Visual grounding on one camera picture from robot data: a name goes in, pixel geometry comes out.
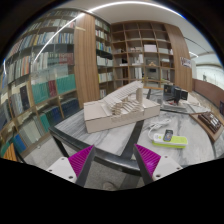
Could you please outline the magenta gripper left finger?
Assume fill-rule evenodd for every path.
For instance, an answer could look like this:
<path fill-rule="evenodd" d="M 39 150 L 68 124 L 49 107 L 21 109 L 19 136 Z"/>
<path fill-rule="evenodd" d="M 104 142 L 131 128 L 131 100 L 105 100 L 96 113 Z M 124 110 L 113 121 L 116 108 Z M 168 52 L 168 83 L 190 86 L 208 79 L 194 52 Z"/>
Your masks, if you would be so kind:
<path fill-rule="evenodd" d="M 84 148 L 70 157 L 60 157 L 47 171 L 83 187 L 95 157 L 94 145 Z"/>

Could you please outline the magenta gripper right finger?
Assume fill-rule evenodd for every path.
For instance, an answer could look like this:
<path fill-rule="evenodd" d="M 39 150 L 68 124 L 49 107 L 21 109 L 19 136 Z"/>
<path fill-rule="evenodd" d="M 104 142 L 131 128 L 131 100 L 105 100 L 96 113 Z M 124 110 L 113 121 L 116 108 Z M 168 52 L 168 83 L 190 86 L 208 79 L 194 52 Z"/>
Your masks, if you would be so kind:
<path fill-rule="evenodd" d="M 145 185 L 182 169 L 168 155 L 160 156 L 141 145 L 135 144 L 133 152 Z"/>

